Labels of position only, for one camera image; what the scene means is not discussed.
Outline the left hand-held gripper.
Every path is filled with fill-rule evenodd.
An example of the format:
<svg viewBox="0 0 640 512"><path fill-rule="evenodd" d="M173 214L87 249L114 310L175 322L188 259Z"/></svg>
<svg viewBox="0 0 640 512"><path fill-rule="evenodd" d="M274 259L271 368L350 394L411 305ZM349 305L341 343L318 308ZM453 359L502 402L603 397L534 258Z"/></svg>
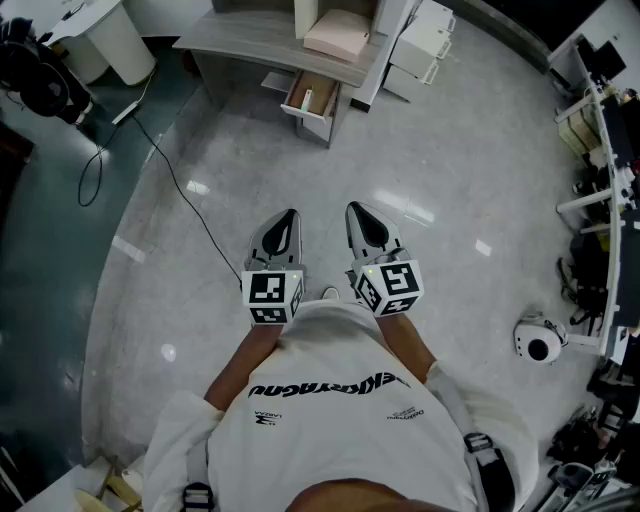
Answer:
<svg viewBox="0 0 640 512"><path fill-rule="evenodd" d="M253 325L285 326L291 323L305 293L306 267L257 259L277 257L300 260L301 217L285 209L262 223L250 241L246 269L241 273L243 304Z"/></svg>

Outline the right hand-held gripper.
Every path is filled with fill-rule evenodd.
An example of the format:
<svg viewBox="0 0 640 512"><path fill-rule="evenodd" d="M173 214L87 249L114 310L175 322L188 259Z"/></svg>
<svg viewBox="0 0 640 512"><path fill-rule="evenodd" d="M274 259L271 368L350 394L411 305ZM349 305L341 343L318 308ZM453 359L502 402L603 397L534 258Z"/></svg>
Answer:
<svg viewBox="0 0 640 512"><path fill-rule="evenodd" d="M354 260L347 272L356 301L375 317L406 313L424 295L419 262L412 259L397 225L378 209L352 201L345 211Z"/></svg>

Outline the wooden drawer with white front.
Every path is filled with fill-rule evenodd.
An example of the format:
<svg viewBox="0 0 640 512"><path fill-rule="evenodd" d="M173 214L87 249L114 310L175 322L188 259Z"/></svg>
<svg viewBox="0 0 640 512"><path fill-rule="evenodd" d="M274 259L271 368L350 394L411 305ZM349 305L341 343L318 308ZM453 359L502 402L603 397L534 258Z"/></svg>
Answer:
<svg viewBox="0 0 640 512"><path fill-rule="evenodd" d="M308 88L314 91L313 104L309 112L303 112L300 106ZM334 79L310 71L298 71L280 107L286 114L301 120L326 124L331 117L338 89L339 82Z"/></svg>

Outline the person's right forearm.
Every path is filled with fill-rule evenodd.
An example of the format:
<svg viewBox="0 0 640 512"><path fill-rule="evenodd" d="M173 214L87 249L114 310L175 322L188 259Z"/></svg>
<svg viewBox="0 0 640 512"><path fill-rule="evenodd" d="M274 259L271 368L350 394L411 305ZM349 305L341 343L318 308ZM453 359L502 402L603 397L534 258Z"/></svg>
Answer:
<svg viewBox="0 0 640 512"><path fill-rule="evenodd" d="M376 323L390 351L422 384L437 361L405 314L377 317Z"/></svg>

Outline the person's left forearm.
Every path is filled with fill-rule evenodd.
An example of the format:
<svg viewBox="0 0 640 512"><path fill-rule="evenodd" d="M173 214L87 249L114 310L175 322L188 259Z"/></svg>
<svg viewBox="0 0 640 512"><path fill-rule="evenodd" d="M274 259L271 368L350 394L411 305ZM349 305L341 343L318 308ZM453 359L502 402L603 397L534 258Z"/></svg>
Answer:
<svg viewBox="0 0 640 512"><path fill-rule="evenodd" d="M204 400L217 410L226 411L248 385L252 372L275 350L282 330L282 326L275 325L252 327L209 386Z"/></svg>

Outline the white cabinet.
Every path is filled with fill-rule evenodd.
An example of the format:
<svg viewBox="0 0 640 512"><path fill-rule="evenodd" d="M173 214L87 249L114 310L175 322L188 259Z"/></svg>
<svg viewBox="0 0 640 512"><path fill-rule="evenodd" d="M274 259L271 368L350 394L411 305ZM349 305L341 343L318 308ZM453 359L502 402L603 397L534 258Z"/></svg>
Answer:
<svg viewBox="0 0 640 512"><path fill-rule="evenodd" d="M406 102L415 102L433 83L451 48L455 25L452 9L422 0L396 40L383 87Z"/></svg>

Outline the grey open shelf unit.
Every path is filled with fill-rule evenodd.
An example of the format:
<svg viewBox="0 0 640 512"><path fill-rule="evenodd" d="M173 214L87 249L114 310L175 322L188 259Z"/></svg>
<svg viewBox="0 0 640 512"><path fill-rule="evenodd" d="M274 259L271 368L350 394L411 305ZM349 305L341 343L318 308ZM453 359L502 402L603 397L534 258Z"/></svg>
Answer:
<svg viewBox="0 0 640 512"><path fill-rule="evenodd" d="M367 112L414 4L415 0L319 0L317 22L331 9L371 20L368 42L355 62L303 46L303 39L295 37L294 0L212 0L211 11L202 18L199 44L205 52L336 79L355 88L351 103Z"/></svg>

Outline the white dome-shaped device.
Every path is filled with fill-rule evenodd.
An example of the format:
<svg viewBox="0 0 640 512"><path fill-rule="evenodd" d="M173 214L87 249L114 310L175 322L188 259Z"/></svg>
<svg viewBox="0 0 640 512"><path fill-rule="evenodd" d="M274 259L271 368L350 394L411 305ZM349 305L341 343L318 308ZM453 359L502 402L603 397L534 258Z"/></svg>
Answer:
<svg viewBox="0 0 640 512"><path fill-rule="evenodd" d="M515 351L521 358L552 364L568 344L565 326L540 311L524 314L513 331Z"/></svg>

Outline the white power strip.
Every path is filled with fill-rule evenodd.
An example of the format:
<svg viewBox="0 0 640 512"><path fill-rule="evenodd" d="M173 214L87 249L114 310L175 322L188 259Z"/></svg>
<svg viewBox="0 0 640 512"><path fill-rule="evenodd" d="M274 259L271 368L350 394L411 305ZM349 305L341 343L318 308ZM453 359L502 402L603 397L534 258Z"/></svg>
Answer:
<svg viewBox="0 0 640 512"><path fill-rule="evenodd" d="M131 115L138 107L139 107L139 100L135 100L133 101L131 104L129 104L123 111L121 111L112 121L111 123L114 126L118 126L124 119L126 119L129 115Z"/></svg>

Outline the white printed T-shirt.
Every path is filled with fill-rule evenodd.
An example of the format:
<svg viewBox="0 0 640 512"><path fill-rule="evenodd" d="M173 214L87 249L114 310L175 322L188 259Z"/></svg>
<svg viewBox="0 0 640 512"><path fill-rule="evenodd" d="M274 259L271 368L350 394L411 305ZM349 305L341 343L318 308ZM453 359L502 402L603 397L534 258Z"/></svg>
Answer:
<svg viewBox="0 0 640 512"><path fill-rule="evenodd" d="M161 412L144 512L518 512L538 443L504 399L438 360L422 384L365 307L302 304L226 411L191 392Z"/></svg>

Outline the pink flat box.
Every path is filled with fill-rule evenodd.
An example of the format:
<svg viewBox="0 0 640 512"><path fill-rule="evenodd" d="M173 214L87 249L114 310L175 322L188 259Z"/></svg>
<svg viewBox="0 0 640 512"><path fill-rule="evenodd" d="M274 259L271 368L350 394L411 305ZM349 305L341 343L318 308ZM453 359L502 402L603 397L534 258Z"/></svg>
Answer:
<svg viewBox="0 0 640 512"><path fill-rule="evenodd" d="M366 46L371 20L362 15L329 10L305 35L303 46L335 58L355 62Z"/></svg>

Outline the grey wooden desk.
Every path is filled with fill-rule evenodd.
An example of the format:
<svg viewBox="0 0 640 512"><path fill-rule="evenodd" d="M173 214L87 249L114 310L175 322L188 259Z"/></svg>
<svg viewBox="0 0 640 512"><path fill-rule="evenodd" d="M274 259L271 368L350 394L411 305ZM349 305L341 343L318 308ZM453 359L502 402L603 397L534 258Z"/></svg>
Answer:
<svg viewBox="0 0 640 512"><path fill-rule="evenodd" d="M176 43L222 110L251 82L282 90L299 137L330 146L360 92L375 94L394 40L387 0L211 0Z"/></svg>

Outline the black backpack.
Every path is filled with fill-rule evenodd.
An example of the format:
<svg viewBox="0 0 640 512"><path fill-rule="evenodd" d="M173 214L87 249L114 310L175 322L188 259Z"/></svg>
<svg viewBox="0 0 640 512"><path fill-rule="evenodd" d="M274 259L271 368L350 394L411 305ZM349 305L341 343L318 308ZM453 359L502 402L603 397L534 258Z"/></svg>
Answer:
<svg viewBox="0 0 640 512"><path fill-rule="evenodd" d="M596 322L604 317L609 254L602 249L595 233L578 234L569 246L569 258L560 257L556 268L561 280L561 296L576 305L571 326L588 323L591 335Z"/></svg>

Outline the white board panel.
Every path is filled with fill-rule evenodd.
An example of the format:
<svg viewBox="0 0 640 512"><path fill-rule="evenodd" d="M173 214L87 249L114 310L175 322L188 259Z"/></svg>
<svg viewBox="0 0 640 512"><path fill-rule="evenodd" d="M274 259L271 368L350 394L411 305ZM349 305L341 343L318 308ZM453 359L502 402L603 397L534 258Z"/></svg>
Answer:
<svg viewBox="0 0 640 512"><path fill-rule="evenodd" d="M318 20L319 0L294 0L295 37L303 39Z"/></svg>

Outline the white cylindrical table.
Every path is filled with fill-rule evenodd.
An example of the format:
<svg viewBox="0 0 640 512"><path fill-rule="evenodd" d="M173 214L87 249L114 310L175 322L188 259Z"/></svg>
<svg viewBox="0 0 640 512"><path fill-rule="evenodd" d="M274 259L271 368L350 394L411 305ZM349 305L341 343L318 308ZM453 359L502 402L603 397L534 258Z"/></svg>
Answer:
<svg viewBox="0 0 640 512"><path fill-rule="evenodd" d="M46 41L68 51L71 71L88 85L111 69L124 84L146 80L156 60L123 6L123 0L89 0L59 21Z"/></svg>

